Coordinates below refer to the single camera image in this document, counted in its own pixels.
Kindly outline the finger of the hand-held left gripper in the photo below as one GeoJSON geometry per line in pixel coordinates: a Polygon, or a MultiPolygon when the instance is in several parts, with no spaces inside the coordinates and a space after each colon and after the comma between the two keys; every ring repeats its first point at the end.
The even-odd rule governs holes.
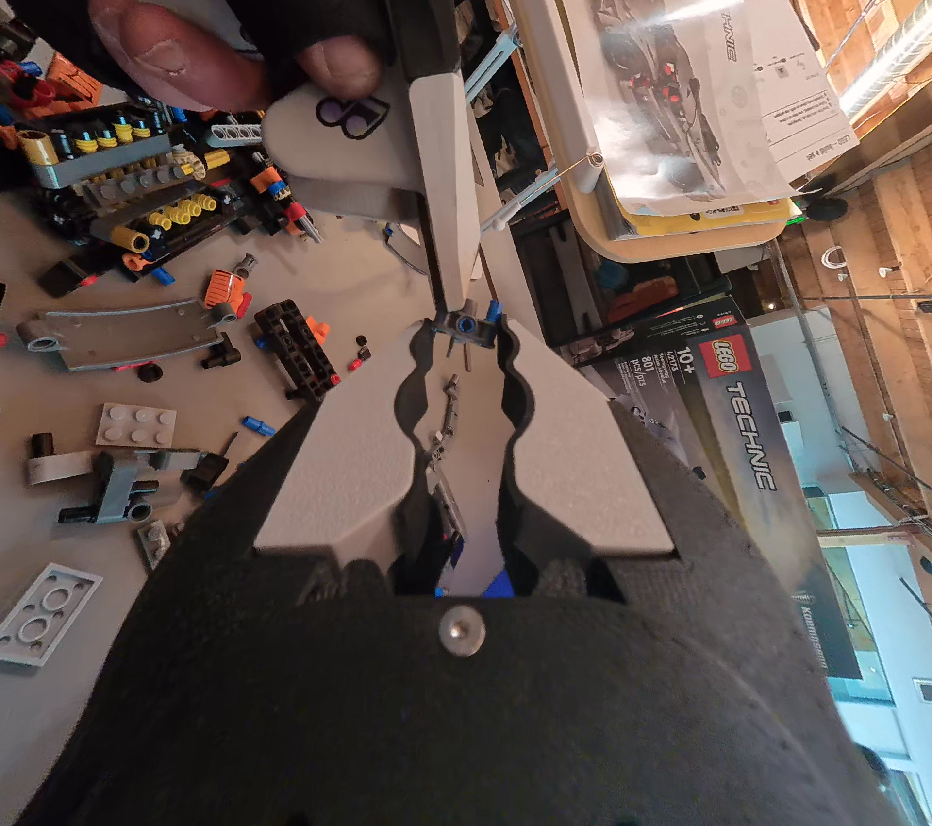
{"type": "Polygon", "coordinates": [[[424,180],[426,247],[439,311],[464,306],[480,245],[470,118],[459,71],[415,80],[409,89],[424,180]]]}

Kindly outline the white book stand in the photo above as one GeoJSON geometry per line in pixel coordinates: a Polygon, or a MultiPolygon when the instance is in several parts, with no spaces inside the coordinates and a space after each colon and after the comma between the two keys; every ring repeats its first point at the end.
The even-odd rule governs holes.
{"type": "Polygon", "coordinates": [[[583,241],[596,253],[623,263],[641,263],[765,246],[784,231],[787,221],[757,225],[709,226],[691,221],[693,231],[613,240],[599,198],[578,183],[598,177],[588,156],[596,151],[591,128],[583,125],[583,95],[555,0],[491,0],[505,27],[516,25],[520,48],[512,52],[535,133],[550,165],[560,174],[556,195],[583,241]]]}

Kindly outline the lego instruction booklet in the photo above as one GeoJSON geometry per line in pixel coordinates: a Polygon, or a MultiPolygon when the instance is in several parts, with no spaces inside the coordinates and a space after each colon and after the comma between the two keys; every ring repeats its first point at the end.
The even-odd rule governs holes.
{"type": "Polygon", "coordinates": [[[857,144],[789,0],[556,0],[624,236],[662,218],[768,223],[857,144]]]}

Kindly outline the lego car chassis assembly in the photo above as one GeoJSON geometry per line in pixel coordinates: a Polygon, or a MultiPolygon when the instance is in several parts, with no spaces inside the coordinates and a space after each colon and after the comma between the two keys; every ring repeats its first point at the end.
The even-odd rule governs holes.
{"type": "Polygon", "coordinates": [[[2,187],[32,183],[38,221],[73,249],[38,284],[63,297],[113,271],[170,284],[169,262],[233,228],[322,242],[262,140],[264,111],[200,114],[102,86],[59,53],[2,51],[2,187]]]}

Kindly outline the lego set box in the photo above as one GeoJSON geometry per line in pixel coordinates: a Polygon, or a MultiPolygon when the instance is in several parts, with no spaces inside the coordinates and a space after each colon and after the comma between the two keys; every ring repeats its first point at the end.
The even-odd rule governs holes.
{"type": "Polygon", "coordinates": [[[747,530],[796,602],[823,671],[861,669],[761,358],[730,296],[570,348],[747,530]]]}

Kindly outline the grey lego cylinder bracket assembly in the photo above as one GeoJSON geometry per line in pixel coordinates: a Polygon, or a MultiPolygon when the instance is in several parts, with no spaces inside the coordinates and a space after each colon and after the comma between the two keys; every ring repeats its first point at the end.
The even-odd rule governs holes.
{"type": "Polygon", "coordinates": [[[467,532],[460,508],[439,462],[431,460],[428,463],[426,479],[428,492],[438,511],[445,537],[453,541],[465,540],[467,532]]]}

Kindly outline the dark grey lego connector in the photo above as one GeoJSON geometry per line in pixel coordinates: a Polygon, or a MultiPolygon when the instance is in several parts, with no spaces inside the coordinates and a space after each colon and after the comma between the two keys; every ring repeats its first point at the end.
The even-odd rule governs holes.
{"type": "Polygon", "coordinates": [[[483,315],[476,303],[468,298],[458,310],[439,312],[432,329],[451,338],[452,342],[492,349],[496,344],[502,306],[496,299],[489,302],[483,315]]]}

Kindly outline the black lego frame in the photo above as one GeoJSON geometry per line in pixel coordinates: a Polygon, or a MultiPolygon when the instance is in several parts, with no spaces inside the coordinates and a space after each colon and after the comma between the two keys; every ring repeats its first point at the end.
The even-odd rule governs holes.
{"type": "Polygon", "coordinates": [[[320,406],[341,379],[296,303],[290,299],[275,303],[256,311],[253,320],[261,340],[293,383],[286,397],[320,406]]]}

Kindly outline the orange striped lego panel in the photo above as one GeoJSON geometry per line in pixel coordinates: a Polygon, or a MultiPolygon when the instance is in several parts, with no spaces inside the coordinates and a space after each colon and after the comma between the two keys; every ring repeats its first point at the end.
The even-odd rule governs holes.
{"type": "Polygon", "coordinates": [[[249,299],[245,292],[247,280],[234,271],[215,270],[208,281],[202,302],[212,308],[223,304],[229,305],[238,318],[246,310],[249,299]]]}

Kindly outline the light grey studded lego plate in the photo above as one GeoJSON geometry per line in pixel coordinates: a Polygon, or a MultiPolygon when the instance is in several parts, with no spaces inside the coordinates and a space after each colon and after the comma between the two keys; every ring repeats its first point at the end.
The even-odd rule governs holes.
{"type": "Polygon", "coordinates": [[[178,413],[174,409],[106,402],[100,407],[96,447],[170,448],[178,413]]]}

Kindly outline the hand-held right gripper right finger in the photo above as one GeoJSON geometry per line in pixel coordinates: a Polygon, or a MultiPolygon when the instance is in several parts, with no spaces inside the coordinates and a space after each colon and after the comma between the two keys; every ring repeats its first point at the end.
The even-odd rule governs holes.
{"type": "Polygon", "coordinates": [[[517,320],[501,318],[504,452],[497,533],[517,597],[568,567],[582,590],[607,588],[616,559],[666,559],[674,541],[610,400],[517,320]]]}

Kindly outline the lego subassembly with curved panel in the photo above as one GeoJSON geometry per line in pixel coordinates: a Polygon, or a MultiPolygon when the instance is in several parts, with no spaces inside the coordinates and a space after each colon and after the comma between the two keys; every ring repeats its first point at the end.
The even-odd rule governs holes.
{"type": "Polygon", "coordinates": [[[237,321],[229,303],[196,298],[147,307],[46,310],[16,326],[31,354],[55,354],[71,372],[157,363],[216,346],[237,321]]]}

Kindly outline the person's left hand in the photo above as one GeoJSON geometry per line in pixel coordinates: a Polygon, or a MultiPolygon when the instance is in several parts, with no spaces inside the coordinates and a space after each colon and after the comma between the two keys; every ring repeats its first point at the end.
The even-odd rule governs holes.
{"type": "MultiPolygon", "coordinates": [[[[137,0],[89,0],[89,20],[103,46],[148,96],[170,106],[236,113],[266,109],[262,63],[236,51],[169,9],[137,0]]],[[[379,88],[383,65],[364,40],[341,35],[297,53],[297,63],[327,94],[343,100],[379,88]]]]}

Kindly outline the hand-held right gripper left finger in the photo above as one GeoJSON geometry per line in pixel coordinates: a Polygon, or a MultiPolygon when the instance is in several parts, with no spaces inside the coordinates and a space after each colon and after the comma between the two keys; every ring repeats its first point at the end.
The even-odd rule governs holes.
{"type": "Polygon", "coordinates": [[[255,539],[264,554],[370,560],[432,596],[447,558],[416,427],[428,411],[430,321],[411,325],[322,401],[255,539]]]}

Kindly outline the ceiling light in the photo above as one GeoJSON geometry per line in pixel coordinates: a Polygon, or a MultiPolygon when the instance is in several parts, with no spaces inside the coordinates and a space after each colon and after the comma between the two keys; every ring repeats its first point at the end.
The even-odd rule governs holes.
{"type": "Polygon", "coordinates": [[[916,4],[913,12],[877,51],[866,68],[845,88],[840,106],[856,120],[894,83],[909,74],[931,51],[931,0],[916,4]]]}

